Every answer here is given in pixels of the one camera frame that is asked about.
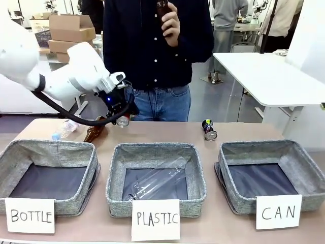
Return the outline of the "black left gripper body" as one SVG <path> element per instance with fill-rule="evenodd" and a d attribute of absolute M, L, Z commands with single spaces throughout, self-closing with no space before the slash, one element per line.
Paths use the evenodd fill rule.
<path fill-rule="evenodd" d="M 129 111 L 139 110 L 135 104 L 135 95 L 132 84 L 123 81 L 118 84 L 110 93 L 100 91 L 97 96 L 105 103 L 108 108 L 107 113 L 116 114 L 117 121 L 121 117 L 125 117 L 129 121 Z"/>

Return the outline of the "person's left hand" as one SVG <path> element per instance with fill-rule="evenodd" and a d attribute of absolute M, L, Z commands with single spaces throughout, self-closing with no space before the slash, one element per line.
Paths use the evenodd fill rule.
<path fill-rule="evenodd" d="M 171 47 L 177 47 L 178 37 L 180 34 L 180 20 L 178 18 L 178 10 L 176 6 L 171 2 L 168 2 L 168 8 L 171 10 L 171 12 L 168 12 L 161 18 L 161 29 L 163 31 L 163 36 L 167 44 Z"/>

